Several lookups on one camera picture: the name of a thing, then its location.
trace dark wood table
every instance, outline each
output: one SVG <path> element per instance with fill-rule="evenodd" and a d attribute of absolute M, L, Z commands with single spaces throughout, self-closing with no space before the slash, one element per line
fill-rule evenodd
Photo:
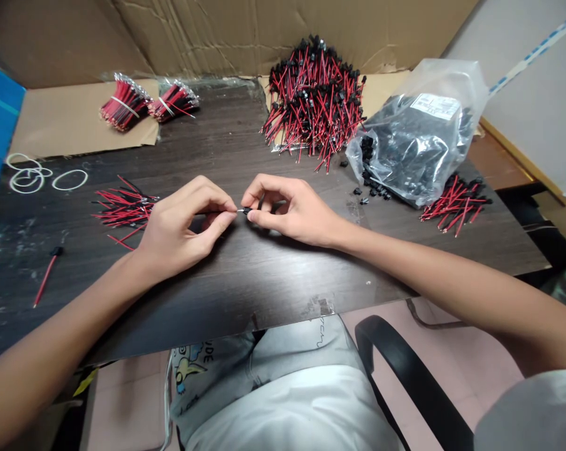
<path fill-rule="evenodd" d="M 72 192 L 49 184 L 31 195 L 10 191 L 11 170 L 0 179 L 0 353 L 85 290 L 128 252 L 106 237 L 114 232 L 91 214 L 96 190 L 132 180 L 148 194 L 166 196 L 204 174 L 236 202 L 259 172 L 307 180 L 340 215 L 375 231 L 443 249 L 509 274 L 547 263 L 511 213 L 494 199 L 459 238 L 397 200 L 378 197 L 359 205 L 351 169 L 338 155 L 331 172 L 313 173 L 315 158 L 295 164 L 265 146 L 258 130 L 266 117 L 262 89 L 254 81 L 201 81 L 197 119 L 164 125 L 153 147 L 57 158 L 44 163 L 55 174 L 83 168 L 85 186 Z M 477 175 L 471 163 L 460 168 Z M 49 262 L 63 246 L 36 309 L 33 299 Z M 219 336 L 343 313 L 413 295 L 410 289 L 345 255 L 303 246 L 252 227 L 239 215 L 213 253 L 200 264 L 151 290 L 100 339 L 85 363 L 116 360 Z"/>

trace hand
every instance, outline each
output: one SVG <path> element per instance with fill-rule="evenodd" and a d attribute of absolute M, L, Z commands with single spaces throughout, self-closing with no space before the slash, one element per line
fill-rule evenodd
<path fill-rule="evenodd" d="M 258 210 L 263 196 L 262 209 Z M 282 200 L 285 204 L 271 214 L 273 204 Z M 241 205 L 253 209 L 247 215 L 251 222 L 313 246 L 335 246 L 350 225 L 299 179 L 258 174 L 245 191 Z"/>
<path fill-rule="evenodd" d="M 137 261 L 157 283 L 189 269 L 210 254 L 214 242 L 237 217 L 233 199 L 203 175 L 153 208 L 143 239 L 133 251 Z M 202 233 L 189 230 L 195 214 L 209 214 Z"/>

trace label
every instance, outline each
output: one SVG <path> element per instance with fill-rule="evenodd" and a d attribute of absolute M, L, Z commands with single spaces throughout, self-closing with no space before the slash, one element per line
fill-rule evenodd
<path fill-rule="evenodd" d="M 421 94 L 410 107 L 440 119 L 450 120 L 460 108 L 460 102 L 452 97 Z"/>

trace office chair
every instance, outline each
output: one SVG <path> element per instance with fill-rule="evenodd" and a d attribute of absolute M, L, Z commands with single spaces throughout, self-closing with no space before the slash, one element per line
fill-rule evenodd
<path fill-rule="evenodd" d="M 404 338 L 376 315 L 358 323 L 355 332 L 358 354 L 377 402 L 406 451 L 410 450 L 406 439 L 371 376 L 373 346 L 388 362 L 444 451 L 473 451 L 471 428 Z"/>

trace person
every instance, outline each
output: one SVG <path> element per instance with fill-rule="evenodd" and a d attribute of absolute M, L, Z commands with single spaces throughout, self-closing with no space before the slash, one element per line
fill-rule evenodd
<path fill-rule="evenodd" d="M 257 226 L 380 268 L 505 346 L 526 379 L 483 417 L 475 449 L 566 450 L 565 306 L 489 267 L 342 219 L 303 180 L 259 174 L 241 206 L 253 209 L 247 219 Z M 210 254 L 236 210 L 221 188 L 193 179 L 156 204 L 136 250 L 0 356 L 0 448 L 51 403 L 127 308 Z M 203 232 L 188 229 L 195 214 L 213 211 L 221 213 L 207 216 Z M 223 340 L 210 371 L 197 356 L 214 342 L 176 351 L 172 412 L 185 449 L 402 449 L 338 317 Z"/>

